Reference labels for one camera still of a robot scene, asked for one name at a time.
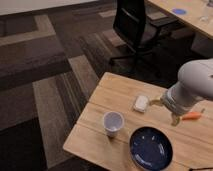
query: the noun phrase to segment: chair wheel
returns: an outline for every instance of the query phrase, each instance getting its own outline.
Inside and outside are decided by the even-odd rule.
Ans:
[[[109,64],[110,64],[111,66],[113,66],[113,65],[115,65],[115,61],[114,61],[113,59],[110,59],[110,60],[109,60]]]

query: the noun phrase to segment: blue object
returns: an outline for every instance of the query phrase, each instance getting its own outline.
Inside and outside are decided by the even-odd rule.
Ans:
[[[173,156],[169,139],[161,131],[151,127],[139,128],[132,134],[130,152],[139,167],[151,171],[165,169]]]
[[[186,10],[184,10],[184,9],[178,9],[178,8],[173,9],[172,12],[175,13],[175,14],[178,14],[178,15],[184,15],[184,14],[186,14]]]

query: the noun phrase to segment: chair armrest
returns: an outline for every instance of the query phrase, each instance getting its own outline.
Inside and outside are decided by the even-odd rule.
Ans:
[[[166,18],[158,19],[158,20],[148,19],[149,24],[151,26],[157,28],[157,29],[161,29],[162,27],[168,26],[168,25],[173,24],[177,21],[178,20],[174,17],[166,17]]]

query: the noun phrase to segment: desk surface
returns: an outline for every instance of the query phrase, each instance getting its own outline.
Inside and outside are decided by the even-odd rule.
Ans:
[[[213,167],[212,103],[205,101],[195,106],[196,111],[205,107],[202,118],[183,121],[177,127],[170,125],[170,112],[164,107],[149,107],[145,114],[132,109],[137,95],[153,99],[164,91],[154,85],[105,73],[68,136],[64,150],[108,170],[139,170],[130,157],[129,139],[137,128],[152,126],[171,140],[174,156],[167,170]],[[123,113],[125,126],[110,140],[102,126],[102,117],[112,110]]]
[[[210,39],[213,39],[213,18],[211,22],[200,21],[200,17],[203,13],[203,7],[205,0],[147,0],[152,5],[164,10],[186,25],[195,29],[196,31],[206,35]],[[180,8],[187,11],[185,15],[176,15],[172,12],[172,9]]]

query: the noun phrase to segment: white sponge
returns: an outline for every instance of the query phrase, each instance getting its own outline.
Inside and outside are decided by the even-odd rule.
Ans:
[[[133,108],[139,112],[145,112],[149,105],[149,99],[146,96],[140,95],[137,97]]]

